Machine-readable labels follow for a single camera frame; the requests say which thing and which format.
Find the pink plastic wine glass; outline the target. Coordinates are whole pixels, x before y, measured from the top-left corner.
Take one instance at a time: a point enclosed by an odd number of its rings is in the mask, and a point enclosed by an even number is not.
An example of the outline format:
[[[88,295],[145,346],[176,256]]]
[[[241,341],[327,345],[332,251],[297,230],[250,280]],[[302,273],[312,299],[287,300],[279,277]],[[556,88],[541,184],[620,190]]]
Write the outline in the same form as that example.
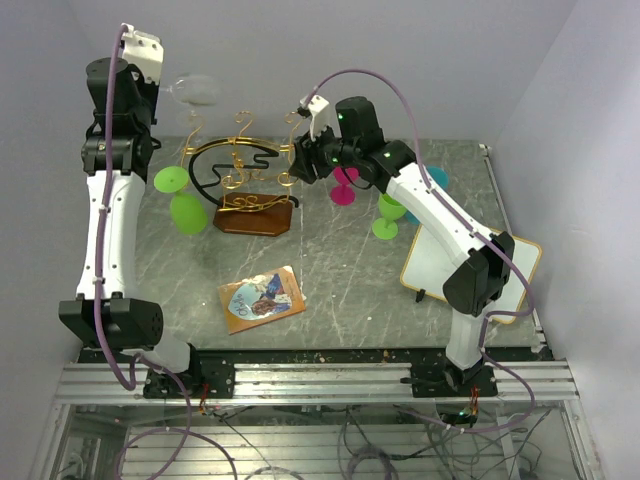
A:
[[[352,183],[359,177],[358,170],[356,168],[336,168],[333,171],[333,176],[338,185],[330,192],[331,200],[340,206],[350,205],[356,198]]]

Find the clear wine glass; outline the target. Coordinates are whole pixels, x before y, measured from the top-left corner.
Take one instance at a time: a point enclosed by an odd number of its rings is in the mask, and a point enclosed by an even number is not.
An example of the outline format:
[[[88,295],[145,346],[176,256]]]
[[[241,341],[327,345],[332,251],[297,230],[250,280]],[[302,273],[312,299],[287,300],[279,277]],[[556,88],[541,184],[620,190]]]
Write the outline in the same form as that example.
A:
[[[208,75],[183,74],[172,84],[161,87],[162,92],[182,104],[191,106],[212,106],[218,101],[219,85]]]

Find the light green plastic wine glass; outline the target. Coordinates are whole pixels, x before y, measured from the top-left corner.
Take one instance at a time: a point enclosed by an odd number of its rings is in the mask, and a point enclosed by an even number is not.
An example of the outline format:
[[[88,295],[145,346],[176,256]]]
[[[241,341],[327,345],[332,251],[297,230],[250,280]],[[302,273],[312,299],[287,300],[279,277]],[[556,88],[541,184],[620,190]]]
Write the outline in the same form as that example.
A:
[[[200,200],[186,190],[189,173],[180,166],[161,169],[154,177],[154,187],[163,194],[171,194],[169,212],[178,231],[195,235],[207,226],[207,214]]]

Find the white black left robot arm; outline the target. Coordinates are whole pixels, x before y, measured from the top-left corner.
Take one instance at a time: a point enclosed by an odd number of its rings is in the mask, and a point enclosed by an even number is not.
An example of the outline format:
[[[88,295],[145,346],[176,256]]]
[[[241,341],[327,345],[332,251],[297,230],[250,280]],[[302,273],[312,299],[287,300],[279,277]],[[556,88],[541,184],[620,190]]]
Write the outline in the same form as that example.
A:
[[[111,366],[118,352],[146,361],[160,375],[160,394],[192,397],[204,383],[198,353],[165,329],[160,305],[140,298],[135,279],[138,213],[151,157],[161,146],[151,128],[162,65],[125,54],[86,68],[94,102],[81,148],[90,201],[86,255],[75,297],[60,302],[58,315]]]

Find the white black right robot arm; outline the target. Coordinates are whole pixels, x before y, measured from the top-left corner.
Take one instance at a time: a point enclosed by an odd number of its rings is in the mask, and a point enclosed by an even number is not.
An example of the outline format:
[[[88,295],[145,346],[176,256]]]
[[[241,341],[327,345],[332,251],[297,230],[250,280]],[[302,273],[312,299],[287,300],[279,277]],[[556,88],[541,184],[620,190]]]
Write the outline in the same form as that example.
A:
[[[448,393],[463,395],[475,385],[483,366],[483,318],[508,283],[515,241],[506,232],[494,234],[467,214],[421,170],[415,149],[400,140],[386,140],[366,97],[349,97],[334,108],[338,133],[329,125],[327,100],[318,95],[301,100],[297,112],[310,126],[293,143],[289,173],[312,184],[336,169],[355,168],[365,182],[407,208],[444,249],[452,265],[442,291],[452,309],[452,323],[440,380]]]

